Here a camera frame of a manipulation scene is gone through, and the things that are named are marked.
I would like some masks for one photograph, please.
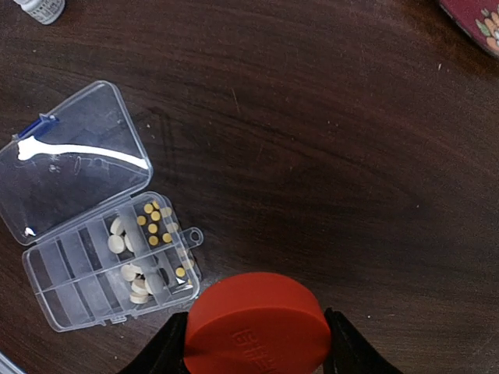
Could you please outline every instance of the blue clip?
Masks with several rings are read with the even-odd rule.
[[[36,128],[38,128],[38,130],[33,135],[36,137],[42,137],[47,132],[52,130],[58,123],[59,120],[54,115],[40,115],[39,119],[37,119],[35,122],[33,122],[31,125],[29,125],[19,133],[19,139],[23,139],[26,135],[31,133]]]

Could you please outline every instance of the white pill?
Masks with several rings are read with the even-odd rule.
[[[172,215],[172,208],[170,207],[161,208],[159,211],[163,217],[169,217]]]
[[[186,269],[192,269],[194,268],[194,260],[193,259],[186,259],[182,261],[182,266]]]
[[[130,266],[132,267],[133,271],[135,271],[137,274],[143,274],[143,270],[140,266],[133,265],[130,263]]]
[[[143,279],[135,279],[132,282],[132,291],[139,295],[148,295],[149,292],[146,289],[146,282]]]
[[[146,295],[139,295],[136,292],[132,292],[130,294],[130,301],[133,304],[145,304],[147,300],[149,299],[149,296]]]
[[[179,224],[176,222],[173,222],[172,224],[167,224],[166,225],[166,231],[168,232],[175,232],[179,229]]]
[[[122,276],[125,281],[131,282],[137,277],[137,273],[133,271],[130,265],[123,265]]]
[[[125,227],[123,226],[123,222],[120,217],[116,217],[116,219],[112,221],[109,231],[113,235],[121,235],[123,234],[123,232],[125,232]]]
[[[146,286],[147,292],[151,295],[158,294],[163,290],[163,285],[165,283],[161,279],[161,277],[157,274],[151,274],[146,278],[144,285]]]
[[[135,252],[135,249],[133,249],[132,247],[132,243],[130,242],[130,238],[128,237],[128,235],[125,235],[123,237],[123,240],[125,241],[125,246],[126,248],[130,251],[130,252]]]
[[[125,250],[125,242],[121,236],[111,235],[108,239],[108,247],[111,252],[119,254]]]

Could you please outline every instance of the pill box latch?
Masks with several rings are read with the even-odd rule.
[[[125,316],[113,317],[110,320],[111,320],[111,323],[113,325],[115,325],[116,323],[124,323],[124,322],[126,322],[126,317]]]

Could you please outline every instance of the pill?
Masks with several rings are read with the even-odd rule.
[[[168,206],[165,208],[161,208],[159,211],[161,212],[161,216],[163,217],[170,217],[172,215],[172,208]]]
[[[143,206],[143,211],[146,212],[147,214],[153,213],[153,204],[146,204]]]
[[[153,213],[150,214],[150,218],[153,221],[159,221],[161,219],[161,215],[159,214],[158,211],[155,210]]]
[[[116,217],[114,221],[112,221],[111,228],[109,231],[113,235],[121,235],[124,231],[125,228],[123,227],[123,222],[120,217]]]
[[[192,269],[194,267],[194,260],[186,259],[182,261],[182,266],[184,266],[184,269]]]
[[[125,235],[123,237],[123,241],[125,242],[125,247],[130,251],[130,252],[135,252],[135,249],[132,247],[132,243],[130,242],[130,238],[128,235]]]
[[[171,243],[172,242],[172,235],[170,235],[168,232],[163,234],[163,242]]]
[[[121,236],[111,235],[108,239],[108,247],[111,252],[119,254],[125,250],[125,242]]]
[[[139,295],[148,295],[149,292],[146,289],[146,283],[143,279],[135,279],[132,282],[132,291]]]
[[[144,216],[138,216],[137,223],[139,224],[139,226],[144,226],[147,223],[147,218],[145,218]]]
[[[130,265],[122,266],[122,276],[125,281],[131,282],[137,277],[137,273]]]
[[[166,225],[166,230],[168,232],[175,232],[179,229],[179,224],[177,224],[176,222],[173,222],[172,224],[167,224]]]
[[[150,236],[149,237],[149,244],[151,245],[157,245],[159,243],[159,239],[157,238],[157,236]]]
[[[156,224],[150,224],[148,227],[147,227],[147,230],[149,230],[149,232],[151,234],[156,234],[157,233],[157,225]]]
[[[143,274],[142,268],[140,266],[133,265],[132,263],[130,263],[130,266],[132,267],[132,269],[135,273]]]
[[[175,270],[175,274],[177,275],[177,277],[184,277],[186,275],[186,271],[183,267],[177,267],[177,269]]]
[[[146,296],[146,295],[140,295],[140,294],[137,294],[136,292],[132,292],[130,294],[130,301],[133,304],[145,304],[145,303],[147,303],[148,299],[149,299],[148,296]]]
[[[147,292],[151,295],[158,294],[163,289],[163,285],[165,283],[161,279],[161,277],[157,274],[151,274],[144,281],[144,285],[146,286]]]

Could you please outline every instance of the yellow pill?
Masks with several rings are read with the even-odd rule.
[[[145,218],[144,216],[138,216],[137,217],[137,223],[140,226],[144,226],[147,223],[147,218]]]
[[[177,267],[177,270],[175,270],[175,274],[177,274],[177,277],[182,278],[186,275],[186,271],[183,267]]]
[[[151,213],[150,217],[152,218],[153,221],[159,221],[161,219],[161,215],[157,211]]]
[[[149,244],[151,245],[157,245],[159,243],[159,239],[157,238],[157,236],[150,236],[149,237]]]
[[[170,207],[161,208],[159,211],[163,217],[170,217],[172,215],[172,208]]]
[[[143,211],[146,212],[147,214],[153,213],[153,204],[146,204],[143,206]]]
[[[166,234],[163,234],[163,242],[165,243],[172,242],[172,236],[168,232]]]
[[[156,224],[150,224],[149,226],[147,226],[147,230],[149,230],[149,232],[151,234],[156,234],[157,233],[157,225]]]

